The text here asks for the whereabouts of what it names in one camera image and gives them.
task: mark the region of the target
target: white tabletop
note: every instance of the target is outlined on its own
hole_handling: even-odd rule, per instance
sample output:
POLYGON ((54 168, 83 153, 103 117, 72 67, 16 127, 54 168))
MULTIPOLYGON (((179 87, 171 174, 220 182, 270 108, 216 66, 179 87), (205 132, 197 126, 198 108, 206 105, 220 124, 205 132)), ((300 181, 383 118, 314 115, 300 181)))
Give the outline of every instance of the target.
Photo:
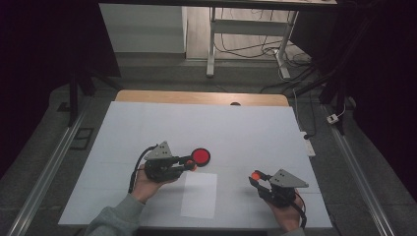
POLYGON ((211 161, 163 186, 147 202, 142 226, 276 228, 248 176, 255 169, 273 175, 283 168, 310 185, 299 189, 308 209, 307 227, 331 227, 291 107, 116 101, 107 111, 59 224, 87 225, 104 207, 116 206, 127 194, 139 155, 163 141, 179 156, 206 148, 211 161), (190 193, 199 191, 193 180, 207 187, 188 206, 190 193), (190 214, 189 207, 196 212, 190 214))

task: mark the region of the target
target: human hand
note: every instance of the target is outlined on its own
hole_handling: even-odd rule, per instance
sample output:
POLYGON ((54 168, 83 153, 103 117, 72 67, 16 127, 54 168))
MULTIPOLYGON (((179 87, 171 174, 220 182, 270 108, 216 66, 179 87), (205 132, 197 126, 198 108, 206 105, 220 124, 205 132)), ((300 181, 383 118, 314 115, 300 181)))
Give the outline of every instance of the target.
POLYGON ((176 181, 170 180, 166 182, 155 183, 148 179, 144 168, 145 166, 143 164, 139 166, 135 187, 132 191, 132 196, 143 204, 145 204, 147 200, 152 197, 160 187, 162 187, 162 185, 176 181))
MULTIPOLYGON (((303 202, 298 195, 295 195, 296 199, 294 203, 302 208, 303 202)), ((275 216, 276 222, 281 226, 285 232, 292 231, 300 227, 300 213, 293 206, 286 206, 278 208, 273 204, 266 202, 272 210, 273 216, 275 216)))

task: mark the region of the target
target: wooden edge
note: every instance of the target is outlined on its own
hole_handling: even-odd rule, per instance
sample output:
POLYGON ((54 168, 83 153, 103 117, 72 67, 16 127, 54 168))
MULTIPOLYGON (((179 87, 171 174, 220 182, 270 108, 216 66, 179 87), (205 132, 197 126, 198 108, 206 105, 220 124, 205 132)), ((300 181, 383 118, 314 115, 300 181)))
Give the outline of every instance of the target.
POLYGON ((157 102, 178 104, 230 105, 238 102, 245 106, 289 106, 281 94, 251 94, 195 91, 121 90, 115 101, 157 102))

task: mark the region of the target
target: gray sleeve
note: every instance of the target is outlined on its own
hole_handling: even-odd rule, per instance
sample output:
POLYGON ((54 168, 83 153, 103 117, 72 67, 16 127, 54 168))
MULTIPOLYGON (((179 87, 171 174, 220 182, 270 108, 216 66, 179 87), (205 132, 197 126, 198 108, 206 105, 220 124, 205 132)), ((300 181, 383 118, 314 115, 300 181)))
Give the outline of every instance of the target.
POLYGON ((281 236, 305 236, 304 230, 302 228, 298 228, 296 230, 292 230, 288 233, 284 233, 281 236))
POLYGON ((144 206, 128 194, 117 207, 105 207, 89 224, 86 235, 133 235, 140 226, 144 206))

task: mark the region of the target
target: dark background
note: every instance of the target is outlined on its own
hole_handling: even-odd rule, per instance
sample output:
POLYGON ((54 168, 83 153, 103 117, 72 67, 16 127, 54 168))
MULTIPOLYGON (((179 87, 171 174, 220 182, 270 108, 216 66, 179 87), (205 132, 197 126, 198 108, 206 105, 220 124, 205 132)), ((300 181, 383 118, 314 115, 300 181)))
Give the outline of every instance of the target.
MULTIPOLYGON (((413 1, 386 1, 343 74, 357 103, 355 120, 414 199, 416 9, 413 1)), ((346 29, 358 24, 345 16, 332 18, 333 36, 318 40, 329 41, 328 53, 340 47, 346 29)), ((102 75, 119 75, 99 8, 88 1, 1 1, 0 62, 1 175, 42 118, 55 88, 83 73, 85 65, 102 75)))

